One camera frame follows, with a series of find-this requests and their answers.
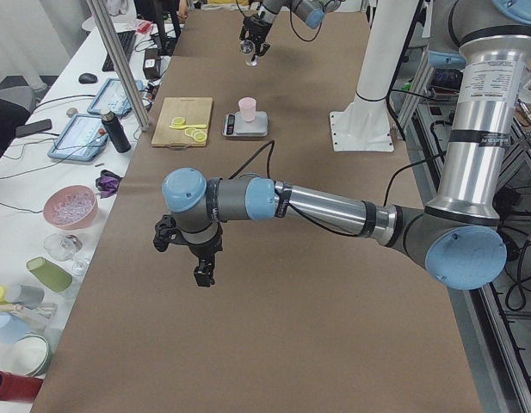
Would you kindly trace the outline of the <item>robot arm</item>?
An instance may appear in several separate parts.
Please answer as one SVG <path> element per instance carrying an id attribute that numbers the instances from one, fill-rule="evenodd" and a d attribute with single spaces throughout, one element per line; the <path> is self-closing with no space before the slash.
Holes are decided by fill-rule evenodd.
<path id="1" fill-rule="evenodd" d="M 531 1 L 445 1 L 435 14 L 438 52 L 465 61 L 437 190 L 422 208 L 376 205 L 275 181 L 269 176 L 207 179 L 181 168 L 164 179 L 168 213 L 157 222 L 157 250 L 187 246 L 201 287 L 214 283 L 222 224 L 288 213 L 337 235 L 370 237 L 397 250 L 447 287 L 473 290 L 503 271 L 507 248 L 493 206 L 510 142 L 518 90 L 531 58 Z"/>
<path id="2" fill-rule="evenodd" d="M 307 27 L 319 29 L 325 15 L 338 10 L 341 4 L 335 0 L 261 1 L 255 13 L 244 15 L 240 52 L 251 61 L 266 54 L 270 48 L 267 36 L 283 7 L 291 13 L 290 18 L 297 16 Z"/>

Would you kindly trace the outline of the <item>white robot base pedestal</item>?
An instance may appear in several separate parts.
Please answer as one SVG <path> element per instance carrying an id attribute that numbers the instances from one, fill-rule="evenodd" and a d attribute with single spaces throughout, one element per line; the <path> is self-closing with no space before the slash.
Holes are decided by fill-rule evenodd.
<path id="1" fill-rule="evenodd" d="M 417 0 L 379 1 L 354 100 L 330 114 L 335 151 L 393 151 L 386 98 L 415 14 Z"/>

